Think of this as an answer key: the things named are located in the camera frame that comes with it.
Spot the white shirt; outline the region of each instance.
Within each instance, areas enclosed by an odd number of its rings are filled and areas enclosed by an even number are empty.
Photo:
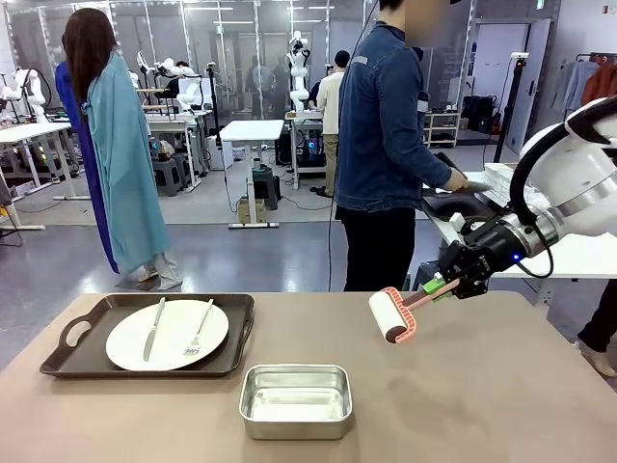
[[[317,109],[324,112],[324,134],[338,134],[338,90],[344,72],[335,72],[321,79],[317,94]]]

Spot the tray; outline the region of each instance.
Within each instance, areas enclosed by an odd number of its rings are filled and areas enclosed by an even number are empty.
[[[352,412],[347,372],[336,365],[257,365],[240,396],[240,416],[257,440],[342,439]]]
[[[157,304],[161,294],[114,294],[103,298],[90,313],[78,316],[65,327],[58,347],[40,366],[40,372],[59,378],[204,378],[225,376],[238,368],[244,345],[253,329],[253,297],[248,294],[165,294],[165,297],[168,301],[196,299],[206,302],[213,298],[214,304],[229,319],[225,340],[210,355],[185,368],[170,371],[121,369],[105,353],[107,337],[125,317]],[[68,333],[84,321],[90,323],[91,328],[81,335],[77,345],[68,345]]]

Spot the purple cloth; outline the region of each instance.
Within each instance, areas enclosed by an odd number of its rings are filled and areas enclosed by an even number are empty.
[[[107,227],[107,216],[105,215],[105,204],[103,203],[103,194],[100,189],[100,178],[98,176],[98,166],[96,165],[96,156],[94,154],[94,146],[88,123],[81,115],[81,108],[75,100],[70,75],[68,73],[67,62],[61,62],[56,68],[56,90],[60,96],[60,100],[67,109],[70,125],[77,132],[79,145],[81,147],[81,155],[84,160],[84,169],[86,170],[86,180],[88,181],[88,189],[93,202],[94,219],[98,228],[100,242],[105,250],[107,260],[112,270],[120,273],[118,265],[114,260],[112,245],[109,239],[109,229]]]

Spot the metal container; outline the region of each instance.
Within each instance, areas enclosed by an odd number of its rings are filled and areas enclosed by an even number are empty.
[[[352,414],[347,371],[334,365],[258,365],[247,371],[240,415],[262,440],[336,440]]]

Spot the red garment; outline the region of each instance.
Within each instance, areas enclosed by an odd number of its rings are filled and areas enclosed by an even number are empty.
[[[615,95],[617,95],[617,65],[605,64],[600,66],[587,81],[585,92],[582,95],[582,104]]]

